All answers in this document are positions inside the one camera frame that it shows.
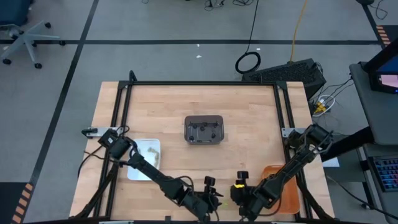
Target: computer monitor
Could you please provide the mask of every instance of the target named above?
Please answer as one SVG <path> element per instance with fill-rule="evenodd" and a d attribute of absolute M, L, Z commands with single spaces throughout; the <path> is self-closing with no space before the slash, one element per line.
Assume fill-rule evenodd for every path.
<path fill-rule="evenodd" d="M 398 39 L 389 44 L 363 67 L 371 89 L 398 94 Z"/>

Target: yellow cable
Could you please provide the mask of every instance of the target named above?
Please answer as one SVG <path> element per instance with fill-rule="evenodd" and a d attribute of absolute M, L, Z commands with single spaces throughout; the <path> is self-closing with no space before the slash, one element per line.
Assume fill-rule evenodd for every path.
<path fill-rule="evenodd" d="M 303 17 L 304 9 L 305 9 L 305 6 L 307 5 L 307 2 L 308 2 L 308 0 L 305 0 L 304 5 L 303 5 L 303 9 L 301 10 L 300 17 L 298 18 L 298 21 L 297 21 L 296 28 L 294 29 L 293 43 L 292 43 L 292 54 L 290 54 L 290 60 L 289 60 L 290 62 L 293 61 L 293 55 L 294 55 L 294 42 L 295 42 L 295 40 L 296 40 L 296 33 L 297 33 L 297 29 L 299 28 L 299 24 L 300 24 L 300 22 L 301 22 L 301 18 Z"/>

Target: office chair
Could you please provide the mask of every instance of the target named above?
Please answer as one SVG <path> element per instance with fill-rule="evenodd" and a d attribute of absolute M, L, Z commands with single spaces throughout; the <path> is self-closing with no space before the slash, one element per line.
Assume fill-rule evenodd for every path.
<path fill-rule="evenodd" d="M 49 22 L 45 23 L 41 21 L 25 32 L 20 29 L 20 26 L 27 23 L 27 14 L 32 2 L 33 0 L 0 0 L 0 30 L 6 30 L 8 35 L 15 40 L 0 56 L 2 62 L 6 65 L 11 64 L 11 60 L 7 57 L 19 49 L 19 47 L 25 45 L 35 68 L 40 69 L 42 68 L 42 64 L 36 61 L 33 51 L 33 47 L 37 46 L 35 40 L 60 39 L 57 36 L 37 34 L 43 27 L 51 28 Z M 64 46 L 65 41 L 61 40 L 59 44 Z"/>

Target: orange tray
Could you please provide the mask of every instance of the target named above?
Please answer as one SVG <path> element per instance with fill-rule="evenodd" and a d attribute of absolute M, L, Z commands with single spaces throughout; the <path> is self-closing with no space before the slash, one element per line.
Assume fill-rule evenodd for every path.
<path fill-rule="evenodd" d="M 280 168 L 282 168 L 282 166 L 267 166 L 264 168 L 264 171 L 262 171 L 261 178 L 265 179 L 271 174 L 276 174 Z M 278 205 L 279 202 L 276 202 L 269 211 L 274 212 Z M 296 177 L 293 177 L 284 186 L 284 190 L 282 192 L 282 204 L 280 205 L 278 214 L 296 214 L 299 211 L 299 193 L 297 192 Z"/>

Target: wooden tabletop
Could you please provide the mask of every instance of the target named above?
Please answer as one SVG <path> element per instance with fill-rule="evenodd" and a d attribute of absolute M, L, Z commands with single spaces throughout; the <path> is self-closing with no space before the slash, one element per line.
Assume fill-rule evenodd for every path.
<path fill-rule="evenodd" d="M 117 82 L 103 82 L 92 126 L 108 127 L 111 122 Z M 290 102 L 297 128 L 312 124 L 302 83 L 288 83 Z M 284 109 L 283 94 L 280 91 Z M 119 110 L 121 120 L 124 93 Z M 215 146 L 191 146 L 184 140 L 184 118 L 188 115 L 221 115 L 224 119 L 224 140 Z M 285 125 L 288 126 L 284 113 Z M 131 139 L 156 138 L 161 145 L 160 170 L 165 175 L 190 176 L 195 190 L 203 190 L 206 175 L 216 178 L 215 188 L 224 195 L 218 208 L 220 220 L 240 219 L 238 206 L 229 197 L 229 188 L 236 172 L 249 171 L 248 184 L 260 181 L 265 166 L 283 165 L 285 158 L 271 86 L 133 86 L 127 117 Z M 98 139 L 89 139 L 86 151 L 94 151 Z M 104 149 L 97 153 L 104 156 Z M 103 161 L 93 157 L 83 166 L 78 179 L 70 215 L 76 215 L 90 200 L 100 179 Z M 309 191 L 331 216 L 328 186 L 322 162 L 317 157 L 304 168 Z M 104 214 L 108 193 L 103 196 Z M 164 197 L 159 186 L 151 181 L 127 178 L 127 167 L 119 170 L 113 203 L 113 220 L 195 220 L 183 207 Z M 259 217 L 258 221 L 293 220 L 293 215 Z"/>

